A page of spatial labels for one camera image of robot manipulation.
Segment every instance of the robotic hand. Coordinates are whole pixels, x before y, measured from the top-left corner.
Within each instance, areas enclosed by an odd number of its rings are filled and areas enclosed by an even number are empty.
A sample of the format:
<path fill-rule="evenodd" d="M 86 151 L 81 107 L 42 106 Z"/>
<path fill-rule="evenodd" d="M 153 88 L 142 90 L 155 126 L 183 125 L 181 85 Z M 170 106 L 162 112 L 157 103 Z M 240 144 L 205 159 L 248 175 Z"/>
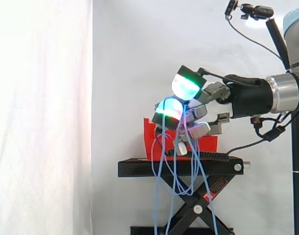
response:
<path fill-rule="evenodd" d="M 283 113 L 299 110 L 299 17 L 296 11 L 284 19 L 284 32 L 291 70 L 285 74 L 272 75 L 265 79 L 245 78 L 238 75 L 225 77 L 203 68 L 193 72 L 182 66 L 172 82 L 173 97 L 168 97 L 156 106 L 152 121 L 168 129 L 179 129 L 178 155 L 187 154 L 187 135 L 192 140 L 205 135 L 222 133 L 221 125 L 230 118 L 253 117 L 267 113 Z M 206 75 L 219 77 L 223 82 L 205 86 Z M 205 120 L 207 109 L 215 110 L 215 120 Z"/>

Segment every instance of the white backdrop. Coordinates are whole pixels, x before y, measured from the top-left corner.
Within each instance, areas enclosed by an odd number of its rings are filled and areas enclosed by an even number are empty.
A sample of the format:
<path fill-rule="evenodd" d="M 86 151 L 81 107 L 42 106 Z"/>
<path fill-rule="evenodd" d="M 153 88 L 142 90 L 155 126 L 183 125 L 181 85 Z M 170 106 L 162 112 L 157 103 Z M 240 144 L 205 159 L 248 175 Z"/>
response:
<path fill-rule="evenodd" d="M 286 13 L 299 7 L 299 0 L 248 3 L 273 7 L 281 24 Z M 145 157 L 142 118 L 151 118 L 154 104 L 171 94 L 171 81 L 182 64 L 221 75 L 265 77 L 284 71 L 276 57 L 229 27 L 224 18 L 227 4 L 228 0 L 94 2 L 95 235 L 128 235 L 131 225 L 153 225 L 154 178 L 119 179 L 117 162 Z M 275 50 L 264 24 L 240 20 L 239 11 L 232 22 Z M 249 118 L 233 120 L 219 137 L 219 151 L 257 140 Z M 290 130 L 272 143 L 238 151 L 235 156 L 251 161 L 252 168 L 236 177 L 214 201 L 218 216 L 236 234 L 292 234 Z M 167 221 L 170 199 L 168 194 L 161 196 L 161 225 Z"/>
<path fill-rule="evenodd" d="M 0 235 L 89 235 L 92 1 L 0 1 Z"/>

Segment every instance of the table top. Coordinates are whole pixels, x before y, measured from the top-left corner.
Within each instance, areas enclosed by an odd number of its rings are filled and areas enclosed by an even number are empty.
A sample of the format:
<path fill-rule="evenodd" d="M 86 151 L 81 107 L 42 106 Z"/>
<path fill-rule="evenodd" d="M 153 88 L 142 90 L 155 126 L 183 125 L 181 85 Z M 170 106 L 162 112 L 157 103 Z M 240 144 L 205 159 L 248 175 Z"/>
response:
<path fill-rule="evenodd" d="M 173 169 L 173 161 L 168 161 Z M 155 172 L 158 172 L 160 162 L 154 162 Z M 241 158 L 229 157 L 229 161 L 220 162 L 202 160 L 206 175 L 243 175 L 244 163 Z M 177 161 L 178 176 L 191 175 L 191 161 Z M 162 165 L 161 175 L 171 176 L 166 163 Z M 153 177 L 152 163 L 147 159 L 130 158 L 118 162 L 118 177 Z"/>

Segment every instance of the black table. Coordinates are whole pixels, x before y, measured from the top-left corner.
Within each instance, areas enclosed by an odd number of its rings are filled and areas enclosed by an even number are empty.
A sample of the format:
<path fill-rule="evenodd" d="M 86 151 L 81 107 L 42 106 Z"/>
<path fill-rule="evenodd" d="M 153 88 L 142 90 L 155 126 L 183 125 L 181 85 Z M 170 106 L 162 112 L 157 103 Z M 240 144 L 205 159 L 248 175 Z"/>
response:
<path fill-rule="evenodd" d="M 235 175 L 244 174 L 244 162 L 240 158 L 229 157 L 227 162 L 219 162 L 212 160 L 204 160 L 203 167 L 207 181 L 214 199 L 222 189 L 234 178 Z M 154 169 L 157 172 L 159 162 L 154 162 Z M 178 176 L 191 175 L 190 161 L 177 162 Z M 151 162 L 147 159 L 127 159 L 118 163 L 119 177 L 153 177 Z M 172 188 L 173 175 L 167 168 L 166 163 L 163 163 L 161 178 Z M 187 185 L 179 178 L 184 189 Z M 211 210 L 208 208 L 209 198 L 205 183 L 195 190 L 192 196 L 180 195 L 185 204 L 174 214 L 171 220 L 169 235 L 213 235 L 214 227 L 212 221 Z M 209 229 L 204 228 L 190 228 L 189 226 L 196 218 L 201 218 Z M 228 228 L 218 217 L 216 217 L 218 232 L 220 235 L 234 235 L 234 231 Z M 166 225 L 159 228 L 159 235 L 165 233 Z M 131 235 L 153 235 L 153 227 L 131 226 Z"/>

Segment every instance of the blue cable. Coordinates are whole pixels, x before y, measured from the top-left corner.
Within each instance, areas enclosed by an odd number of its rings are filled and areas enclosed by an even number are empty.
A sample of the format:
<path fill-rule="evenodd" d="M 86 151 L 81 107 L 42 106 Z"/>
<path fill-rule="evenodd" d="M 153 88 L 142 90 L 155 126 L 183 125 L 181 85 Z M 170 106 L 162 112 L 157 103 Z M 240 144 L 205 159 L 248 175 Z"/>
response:
<path fill-rule="evenodd" d="M 186 106 L 184 106 L 183 108 L 183 113 L 185 113 L 185 110 L 186 110 Z M 186 117 L 184 115 L 184 128 L 185 128 L 185 133 L 186 133 L 186 137 L 187 137 L 187 140 L 188 140 L 188 143 L 189 143 L 189 146 L 190 148 L 192 149 L 192 153 L 196 156 L 196 158 L 198 157 L 195 149 L 194 149 L 194 146 L 190 140 L 190 137 L 188 135 L 188 131 L 187 131 L 187 126 L 186 126 Z M 207 193 L 208 193 L 208 197 L 209 197 L 209 204 L 210 204 L 210 208 L 212 210 L 212 220 L 213 220 L 213 226 L 214 226 L 214 233 L 215 235 L 218 235 L 218 228 L 217 228 L 217 221 L 216 221 L 216 217 L 215 217 L 215 213 L 214 213 L 214 207 L 213 207 L 213 202 L 212 202 L 212 197 L 211 197 L 211 193 L 210 193 L 210 188 L 209 188 L 209 184 L 208 184 L 208 181 L 207 181 L 207 176 L 205 174 L 205 171 L 204 171 L 204 168 L 203 168 L 203 165 L 200 161 L 200 159 L 197 161 L 198 162 L 198 165 L 199 165 L 199 168 L 202 172 L 202 175 L 203 175 L 203 178 L 204 178 L 204 181 L 205 181 L 205 186 L 206 186 L 206 190 L 207 190 Z"/>
<path fill-rule="evenodd" d="M 162 109 L 164 110 L 165 108 L 165 101 L 169 98 L 173 98 L 172 96 L 166 97 L 163 100 L 162 103 Z M 158 235 L 158 206 L 159 206 L 159 194 L 158 194 L 158 187 L 160 183 L 160 178 L 161 178 L 161 172 L 162 172 L 162 164 L 164 160 L 164 152 L 165 152 L 165 115 L 162 114 L 162 151 L 161 151 L 161 158 L 160 158 L 160 163 L 159 163 L 159 170 L 158 170 L 158 175 L 156 179 L 156 188 L 155 188 L 155 196 L 154 196 L 154 234 Z"/>
<path fill-rule="evenodd" d="M 163 109 L 165 108 L 165 101 L 170 98 L 167 97 L 166 99 L 163 100 Z M 202 172 L 204 181 L 205 181 L 205 185 L 206 185 L 206 189 L 207 189 L 207 193 L 209 196 L 209 203 L 210 203 L 210 207 L 212 210 L 212 218 L 213 218 L 213 224 L 214 224 L 214 230 L 215 230 L 215 235 L 218 235 L 218 231 L 217 231 L 217 224 L 216 224 L 216 220 L 215 220 L 215 214 L 214 214 L 214 208 L 213 208 L 213 203 L 212 203 L 212 198 L 211 198 L 211 194 L 210 194 L 210 189 L 209 189 L 209 185 L 207 182 L 207 177 L 206 174 L 204 172 L 203 166 L 201 164 L 200 161 L 200 151 L 199 151 L 199 145 L 198 145 L 198 141 L 195 141 L 195 148 L 190 140 L 190 137 L 188 135 L 188 131 L 187 131 L 187 126 L 186 126 L 186 118 L 185 118 L 185 106 L 184 106 L 184 111 L 183 111 L 183 117 L 184 117 L 184 128 L 185 128 L 185 133 L 188 139 L 188 143 L 190 145 L 190 148 L 192 150 L 192 157 L 191 157 L 191 184 L 190 186 L 184 190 L 184 187 L 182 186 L 182 184 L 179 182 L 178 179 L 178 175 L 177 175 L 177 147 L 178 147 L 178 136 L 179 136 L 179 126 L 177 127 L 176 130 L 176 139 L 175 139 L 175 149 L 174 149 L 174 154 L 173 154 L 173 170 L 171 169 L 168 161 L 166 160 L 166 156 L 165 156 L 165 136 L 166 136 L 166 127 L 165 127 L 165 115 L 162 115 L 162 151 L 161 151 L 161 159 L 160 159 L 160 164 L 159 164 L 159 170 L 158 170 L 158 174 L 156 175 L 155 170 L 154 170 L 154 164 L 153 164 L 153 145 L 155 143 L 155 141 L 153 142 L 152 145 L 152 149 L 151 149 L 151 160 L 152 160 L 152 170 L 154 175 L 156 176 L 157 180 L 156 180 L 156 188 L 155 188 L 155 202 L 154 202 L 154 234 L 158 235 L 158 206 L 159 206 L 159 185 L 162 186 L 161 182 L 160 182 L 160 178 L 161 178 L 161 172 L 162 172 L 162 165 L 163 165 L 163 160 L 166 162 L 166 165 L 168 167 L 168 169 L 170 170 L 170 172 L 173 175 L 173 185 L 172 185 L 172 199 L 171 199 L 171 205 L 170 205 L 170 214 L 169 214 L 169 219 L 168 219 L 168 223 L 167 223 L 167 227 L 166 227 L 166 233 L 165 235 L 168 235 L 169 233 L 169 229 L 170 229 L 170 224 L 171 224 L 171 219 L 172 219 L 172 215 L 173 215 L 173 208 L 174 208 L 174 197 L 175 195 L 192 195 L 194 193 L 194 183 L 196 181 L 196 178 L 198 176 L 198 172 L 199 169 Z"/>

